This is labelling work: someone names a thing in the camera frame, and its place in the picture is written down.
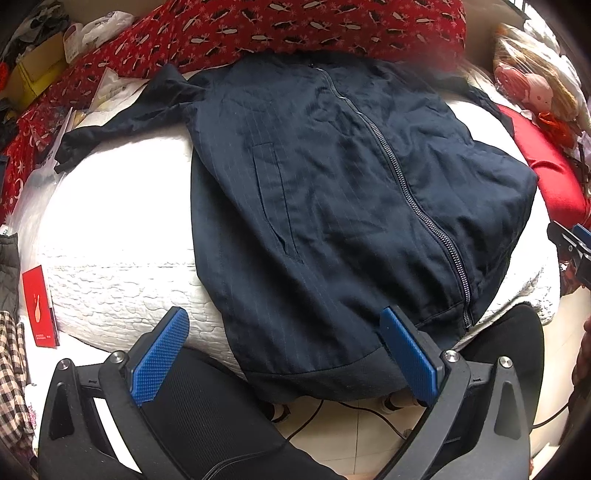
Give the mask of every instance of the tiled floor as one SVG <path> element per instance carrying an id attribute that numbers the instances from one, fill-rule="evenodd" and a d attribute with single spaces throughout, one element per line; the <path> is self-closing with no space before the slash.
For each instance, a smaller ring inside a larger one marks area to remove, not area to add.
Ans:
<path id="1" fill-rule="evenodd" d="M 554 320 L 544 327 L 545 371 L 536 422 L 554 414 L 572 392 L 570 375 L 583 336 L 583 322 L 591 314 L 589 290 L 579 289 L 564 297 Z M 319 401 L 310 397 L 290 405 L 291 416 L 278 425 L 287 436 L 302 425 L 314 412 Z M 376 410 L 376 400 L 351 402 L 351 405 Z M 421 416 L 421 407 L 410 407 L 387 415 L 401 432 L 412 428 Z M 556 445 L 566 413 L 531 436 L 532 453 L 547 443 Z M 351 410 L 338 403 L 324 402 L 318 416 L 294 439 L 294 445 L 305 450 L 316 461 L 341 475 L 378 472 L 400 447 L 401 439 L 379 417 Z"/>

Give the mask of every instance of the white quilted mattress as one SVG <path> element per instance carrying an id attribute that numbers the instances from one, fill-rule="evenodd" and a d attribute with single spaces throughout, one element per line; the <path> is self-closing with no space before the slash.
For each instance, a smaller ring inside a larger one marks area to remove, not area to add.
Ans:
<path id="1" fill-rule="evenodd" d="M 459 97 L 446 101 L 476 140 L 524 161 L 492 115 Z M 84 124 L 102 124 L 130 103 L 92 114 Z M 240 374 L 220 313 L 196 274 L 190 166 L 191 141 L 181 125 L 102 144 L 51 198 L 38 233 L 38 259 L 61 331 L 100 349 L 128 349 L 178 305 L 191 320 L 188 345 Z M 532 304 L 543 323 L 552 319 L 560 285 L 547 224 L 538 191 L 506 279 L 465 340 L 521 301 Z"/>

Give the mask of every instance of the red cushion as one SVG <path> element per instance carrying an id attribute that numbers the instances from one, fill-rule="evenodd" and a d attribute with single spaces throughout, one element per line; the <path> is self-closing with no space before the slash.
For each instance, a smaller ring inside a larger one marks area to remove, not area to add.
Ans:
<path id="1" fill-rule="evenodd" d="M 23 114 L 20 132 L 5 152 L 10 160 L 0 223 L 14 209 L 34 168 L 34 151 L 51 144 L 70 107 L 89 107 L 106 67 L 122 77 L 152 78 L 165 63 L 186 73 L 270 48 L 277 53 L 328 49 L 388 61 L 422 59 L 454 70 L 465 37 L 462 0 L 167 0 L 76 60 Z"/>
<path id="2" fill-rule="evenodd" d="M 527 118 L 506 106 L 499 105 L 499 108 L 513 120 L 515 143 L 540 178 L 538 187 L 550 220 L 566 228 L 572 228 L 576 223 L 589 227 L 590 203 L 584 197 L 568 159 Z"/>

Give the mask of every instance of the hello kitty plush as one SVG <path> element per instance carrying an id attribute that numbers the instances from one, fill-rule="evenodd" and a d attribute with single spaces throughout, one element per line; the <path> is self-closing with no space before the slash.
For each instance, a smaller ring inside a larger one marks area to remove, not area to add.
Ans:
<path id="1" fill-rule="evenodd" d="M 520 103 L 535 114 L 550 112 L 554 92 L 548 81 L 536 73 L 521 73 L 515 67 L 499 63 L 495 79 L 510 100 Z"/>

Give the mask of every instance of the jacket zipper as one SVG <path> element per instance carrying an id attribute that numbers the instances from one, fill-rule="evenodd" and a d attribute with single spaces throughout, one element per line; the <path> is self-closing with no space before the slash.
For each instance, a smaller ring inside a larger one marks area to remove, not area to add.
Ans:
<path id="1" fill-rule="evenodd" d="M 472 327 L 472 320 L 470 319 L 470 313 L 468 312 L 468 306 L 470 305 L 470 302 L 472 301 L 472 294 L 470 292 L 470 284 L 468 282 L 468 276 L 466 274 L 466 269 L 464 268 L 464 263 L 462 262 L 460 254 L 458 253 L 452 240 L 437 225 L 435 225 L 435 223 L 429 218 L 429 216 L 425 212 L 423 212 L 421 210 L 421 208 L 417 204 L 416 200 L 413 197 L 413 194 L 410 192 L 410 189 L 408 188 L 408 184 L 406 182 L 406 179 L 404 178 L 404 173 L 402 172 L 402 168 L 400 167 L 400 163 L 398 162 L 396 155 L 394 155 L 392 148 L 390 147 L 390 145 L 388 144 L 388 142 L 384 138 L 384 135 L 382 134 L 382 132 L 375 125 L 375 123 L 373 123 L 367 115 L 365 115 L 363 112 L 361 112 L 349 98 L 347 98 L 339 93 L 339 91 L 336 89 L 333 79 L 330 77 L 330 75 L 328 74 L 327 71 L 325 71 L 321 68 L 318 68 L 318 67 L 314 67 L 314 68 L 316 68 L 316 70 L 322 72 L 322 74 L 326 77 L 326 80 L 328 81 L 328 83 L 330 85 L 330 89 L 335 94 L 335 96 L 337 98 L 343 100 L 349 106 L 349 108 L 351 108 L 351 110 L 353 110 L 354 113 L 359 115 L 363 119 L 363 121 L 367 124 L 369 129 L 374 133 L 375 138 L 380 143 L 384 153 L 386 154 L 386 156 L 388 157 L 388 159 L 392 165 L 394 174 L 398 178 L 398 182 L 400 183 L 400 187 L 402 188 L 402 193 L 404 195 L 404 198 L 406 199 L 410 208 L 413 209 L 413 212 L 415 213 L 415 215 L 417 217 L 419 217 L 419 219 L 421 219 L 421 221 L 431 231 L 431 233 L 433 233 L 433 235 L 435 235 L 439 239 L 439 241 L 444 245 L 447 252 L 451 256 L 452 261 L 453 261 L 453 265 L 456 269 L 456 272 L 457 272 L 458 277 L 460 278 L 460 282 L 462 284 L 462 290 L 463 290 L 464 301 L 465 301 L 464 310 L 463 310 L 463 320 L 464 320 L 464 326 L 466 327 L 466 330 L 468 330 L 470 327 Z"/>

